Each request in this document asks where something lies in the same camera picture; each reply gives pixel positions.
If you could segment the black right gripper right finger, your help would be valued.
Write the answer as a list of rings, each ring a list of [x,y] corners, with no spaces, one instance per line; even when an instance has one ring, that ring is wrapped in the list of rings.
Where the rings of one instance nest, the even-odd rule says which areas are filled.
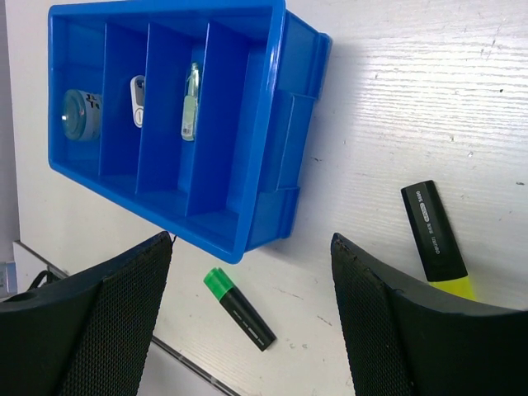
[[[526,394],[526,311],[438,290],[339,233],[330,249],[356,394]]]

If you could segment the blue glue jar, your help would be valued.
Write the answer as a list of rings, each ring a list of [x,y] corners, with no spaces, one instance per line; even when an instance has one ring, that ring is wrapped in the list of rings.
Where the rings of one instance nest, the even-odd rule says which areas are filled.
[[[78,89],[64,94],[61,115],[65,136],[73,141],[93,141],[101,133],[102,96]]]

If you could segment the yellow highlighter black body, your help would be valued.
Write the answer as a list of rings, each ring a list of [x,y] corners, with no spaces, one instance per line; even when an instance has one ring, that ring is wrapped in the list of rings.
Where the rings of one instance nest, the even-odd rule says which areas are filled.
[[[406,186],[401,195],[427,282],[438,290],[475,301],[469,273],[435,182]]]

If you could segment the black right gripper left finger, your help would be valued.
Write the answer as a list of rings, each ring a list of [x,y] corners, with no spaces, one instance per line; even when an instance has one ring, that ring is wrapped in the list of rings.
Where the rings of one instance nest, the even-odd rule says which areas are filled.
[[[135,395],[172,257],[168,232],[1,303],[3,395]]]

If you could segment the white pink stapler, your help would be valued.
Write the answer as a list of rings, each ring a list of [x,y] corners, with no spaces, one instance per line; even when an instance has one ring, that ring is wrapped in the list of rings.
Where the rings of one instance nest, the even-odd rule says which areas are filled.
[[[145,96],[145,76],[136,75],[130,80],[130,95],[132,105],[132,115],[134,125],[137,128],[143,126],[144,118],[144,96]]]

